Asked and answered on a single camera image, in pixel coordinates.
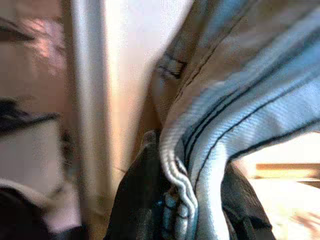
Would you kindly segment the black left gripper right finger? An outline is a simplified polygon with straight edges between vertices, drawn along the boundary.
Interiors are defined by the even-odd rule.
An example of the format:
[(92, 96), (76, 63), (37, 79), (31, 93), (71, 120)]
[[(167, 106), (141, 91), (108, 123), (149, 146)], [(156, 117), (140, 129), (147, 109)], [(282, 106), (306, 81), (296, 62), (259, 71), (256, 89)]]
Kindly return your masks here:
[(232, 163), (225, 168), (221, 201), (230, 240), (276, 240), (255, 190)]

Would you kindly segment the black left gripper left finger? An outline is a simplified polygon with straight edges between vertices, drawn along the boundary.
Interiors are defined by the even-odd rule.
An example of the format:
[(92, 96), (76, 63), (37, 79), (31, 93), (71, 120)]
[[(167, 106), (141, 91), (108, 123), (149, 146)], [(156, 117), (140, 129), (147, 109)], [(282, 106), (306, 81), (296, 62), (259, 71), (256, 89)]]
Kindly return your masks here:
[(163, 240), (164, 193), (171, 184), (161, 167), (160, 131), (147, 131), (114, 199), (106, 240)]

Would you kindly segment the light blue denim jeans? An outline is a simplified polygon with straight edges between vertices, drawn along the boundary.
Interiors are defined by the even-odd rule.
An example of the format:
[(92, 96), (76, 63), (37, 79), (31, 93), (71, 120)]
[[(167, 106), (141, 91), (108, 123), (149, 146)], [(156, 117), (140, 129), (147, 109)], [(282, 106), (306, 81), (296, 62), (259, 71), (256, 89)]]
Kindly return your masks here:
[(240, 157), (320, 131), (320, 0), (193, 0), (154, 69), (165, 240), (229, 240)]

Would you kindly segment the dark round object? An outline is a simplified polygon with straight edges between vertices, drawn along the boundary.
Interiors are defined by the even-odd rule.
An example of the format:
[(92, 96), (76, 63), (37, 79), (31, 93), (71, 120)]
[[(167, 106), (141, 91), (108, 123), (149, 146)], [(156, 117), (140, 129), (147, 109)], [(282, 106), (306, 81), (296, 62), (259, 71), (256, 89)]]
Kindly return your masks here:
[(0, 187), (0, 240), (51, 240), (41, 209), (14, 188)]

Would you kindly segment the white vertical post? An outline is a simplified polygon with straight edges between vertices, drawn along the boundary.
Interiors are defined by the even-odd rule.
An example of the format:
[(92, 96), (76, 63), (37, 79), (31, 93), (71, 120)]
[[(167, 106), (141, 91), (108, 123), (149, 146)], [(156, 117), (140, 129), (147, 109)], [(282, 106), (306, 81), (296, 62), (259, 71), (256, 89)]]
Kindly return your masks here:
[(80, 197), (87, 240), (103, 240), (125, 170), (112, 154), (105, 0), (71, 0)]

